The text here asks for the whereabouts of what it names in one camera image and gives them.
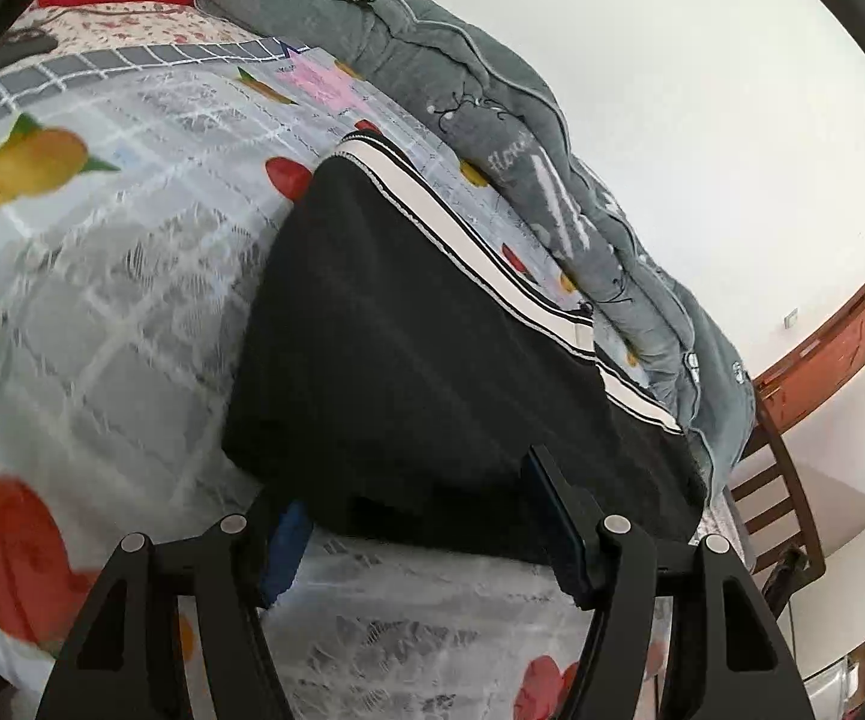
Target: gray quilt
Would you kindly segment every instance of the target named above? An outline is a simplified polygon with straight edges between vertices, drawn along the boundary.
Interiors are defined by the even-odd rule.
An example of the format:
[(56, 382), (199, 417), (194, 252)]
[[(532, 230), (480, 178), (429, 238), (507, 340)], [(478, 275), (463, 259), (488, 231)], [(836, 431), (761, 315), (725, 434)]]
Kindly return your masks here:
[(709, 467), (711, 493), (722, 489), (754, 418), (740, 356), (573, 155), (562, 111), (530, 65), (429, 0), (202, 4), (258, 33), (323, 47), (483, 172), (635, 349)]

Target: black fabric cover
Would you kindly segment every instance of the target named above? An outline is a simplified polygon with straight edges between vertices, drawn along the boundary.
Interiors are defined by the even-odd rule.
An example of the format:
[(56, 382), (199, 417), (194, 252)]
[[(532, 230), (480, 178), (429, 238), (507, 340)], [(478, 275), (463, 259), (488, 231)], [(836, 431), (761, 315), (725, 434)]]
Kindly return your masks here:
[(684, 437), (606, 398), (594, 362), (503, 309), (361, 167), (316, 170), (272, 247), (223, 449), (348, 535), (546, 562), (518, 469), (688, 541), (706, 490)]

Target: bed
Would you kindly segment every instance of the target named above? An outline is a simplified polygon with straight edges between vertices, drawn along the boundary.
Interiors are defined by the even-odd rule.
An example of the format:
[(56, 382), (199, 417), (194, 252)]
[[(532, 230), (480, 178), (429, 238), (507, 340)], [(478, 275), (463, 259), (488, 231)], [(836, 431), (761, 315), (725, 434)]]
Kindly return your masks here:
[[(522, 276), (561, 307), (582, 300), (475, 167), (326, 52), (196, 11), (98, 10), (26, 14), (24, 25), (55, 17), (69, 34), (0, 71), (0, 156), (10, 134), (76, 135), (57, 141), (61, 175), (0, 176), (0, 587), (4, 571), (11, 582), (0, 674), (33, 697), (123, 533), (183, 538), (257, 491), (218, 432), (249, 300), (292, 202), (271, 159), (308, 170), (351, 128), (381, 128)], [(146, 18), (162, 43), (124, 23)], [(597, 343), (645, 386), (607, 317), (596, 322)], [(712, 532), (746, 550), (720, 495), (696, 537)], [(670, 616), (657, 604), (652, 672)], [(545, 568), (325, 532), (263, 618), (303, 717), (532, 720), (516, 709), (524, 675), (544, 658), (565, 672), (587, 628)], [(196, 716), (208, 717), (190, 605), (182, 632)]]

